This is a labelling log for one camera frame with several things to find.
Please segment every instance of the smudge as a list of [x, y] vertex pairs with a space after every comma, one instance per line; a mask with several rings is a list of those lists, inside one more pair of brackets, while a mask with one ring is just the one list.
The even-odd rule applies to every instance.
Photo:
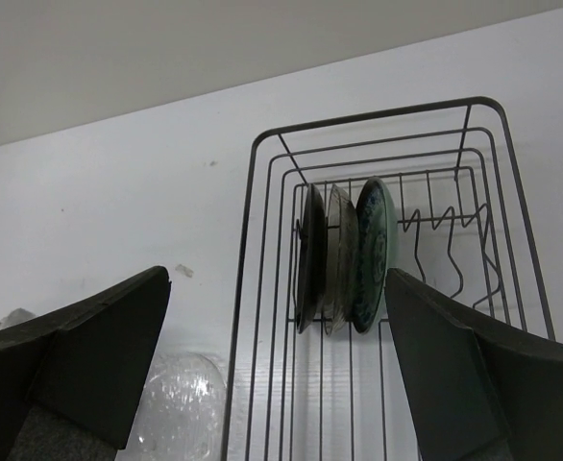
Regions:
[[184, 266], [182, 264], [177, 264], [175, 270], [179, 272], [182, 276], [186, 276], [189, 279], [194, 277], [194, 271], [192, 271], [189, 267]]

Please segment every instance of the metal dish rack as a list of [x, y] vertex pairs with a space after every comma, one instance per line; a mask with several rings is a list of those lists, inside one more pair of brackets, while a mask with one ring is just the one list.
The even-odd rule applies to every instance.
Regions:
[[366, 335], [348, 325], [328, 337], [319, 318], [301, 335], [294, 325], [306, 184], [327, 202], [335, 183], [355, 202], [373, 176], [395, 198], [399, 267], [554, 339], [499, 103], [475, 97], [267, 131], [249, 167], [223, 460], [420, 459], [387, 319]]

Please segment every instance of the black plate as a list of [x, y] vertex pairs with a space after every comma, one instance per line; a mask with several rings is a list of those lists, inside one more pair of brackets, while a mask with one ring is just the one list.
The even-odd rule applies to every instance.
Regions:
[[295, 323], [299, 333], [311, 324], [321, 310], [326, 287], [327, 224], [324, 202], [318, 188], [307, 189], [303, 223]]

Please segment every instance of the wire basket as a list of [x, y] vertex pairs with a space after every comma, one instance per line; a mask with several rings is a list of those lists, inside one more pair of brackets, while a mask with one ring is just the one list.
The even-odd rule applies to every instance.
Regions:
[[355, 202], [389, 187], [398, 266], [523, 330], [554, 339], [510, 130], [475, 97], [295, 125], [261, 134], [250, 160], [222, 459], [420, 459], [387, 319], [366, 335], [297, 334], [306, 185]]

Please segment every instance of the dish rack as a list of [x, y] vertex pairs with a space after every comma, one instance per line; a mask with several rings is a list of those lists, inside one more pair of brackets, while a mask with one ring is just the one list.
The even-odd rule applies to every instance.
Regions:
[[332, 336], [294, 325], [306, 184], [355, 203], [378, 176], [398, 214], [398, 267], [554, 339], [505, 112], [474, 97], [269, 130], [249, 166], [222, 460], [420, 459], [387, 319]]

